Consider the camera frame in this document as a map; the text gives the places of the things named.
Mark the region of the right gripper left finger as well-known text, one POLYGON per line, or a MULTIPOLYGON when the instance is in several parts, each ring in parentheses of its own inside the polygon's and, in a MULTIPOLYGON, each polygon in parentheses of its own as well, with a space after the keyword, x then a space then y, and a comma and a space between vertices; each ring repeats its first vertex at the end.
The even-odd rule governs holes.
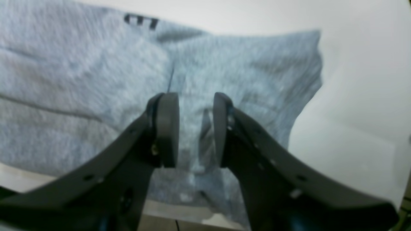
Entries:
POLYGON ((1 200, 1 225, 21 231, 135 231, 154 169, 176 167, 178 150, 179 96, 160 93, 93 159, 1 200))

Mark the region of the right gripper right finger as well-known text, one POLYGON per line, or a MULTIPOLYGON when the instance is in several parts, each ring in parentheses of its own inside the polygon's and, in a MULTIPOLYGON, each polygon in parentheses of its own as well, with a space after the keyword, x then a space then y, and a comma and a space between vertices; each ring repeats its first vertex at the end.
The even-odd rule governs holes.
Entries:
POLYGON ((213 105, 215 152, 237 178, 253 231, 388 231, 387 200, 362 193, 292 156, 223 93, 213 105))

